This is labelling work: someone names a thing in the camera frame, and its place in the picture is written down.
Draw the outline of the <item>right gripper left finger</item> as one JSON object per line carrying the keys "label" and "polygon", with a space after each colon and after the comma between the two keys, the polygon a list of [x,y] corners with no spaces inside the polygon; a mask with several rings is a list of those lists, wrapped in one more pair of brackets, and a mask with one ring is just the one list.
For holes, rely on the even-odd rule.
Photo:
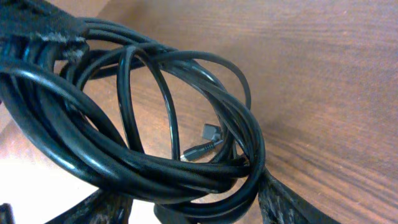
{"label": "right gripper left finger", "polygon": [[129,222],[133,199],[111,191],[97,190],[47,223],[122,224]]}

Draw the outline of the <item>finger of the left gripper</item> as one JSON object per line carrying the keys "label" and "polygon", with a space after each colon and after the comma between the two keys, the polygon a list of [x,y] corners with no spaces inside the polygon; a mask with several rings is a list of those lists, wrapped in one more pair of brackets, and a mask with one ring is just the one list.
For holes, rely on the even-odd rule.
{"label": "finger of the left gripper", "polygon": [[22,55],[29,43],[53,43],[60,58],[78,59],[89,49],[83,19],[43,0],[1,0],[1,56]]}

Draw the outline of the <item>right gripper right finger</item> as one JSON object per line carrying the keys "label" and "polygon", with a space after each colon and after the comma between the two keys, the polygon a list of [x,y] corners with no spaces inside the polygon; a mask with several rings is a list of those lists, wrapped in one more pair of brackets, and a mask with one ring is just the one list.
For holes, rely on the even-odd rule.
{"label": "right gripper right finger", "polygon": [[340,224],[265,170],[258,201],[265,224]]}

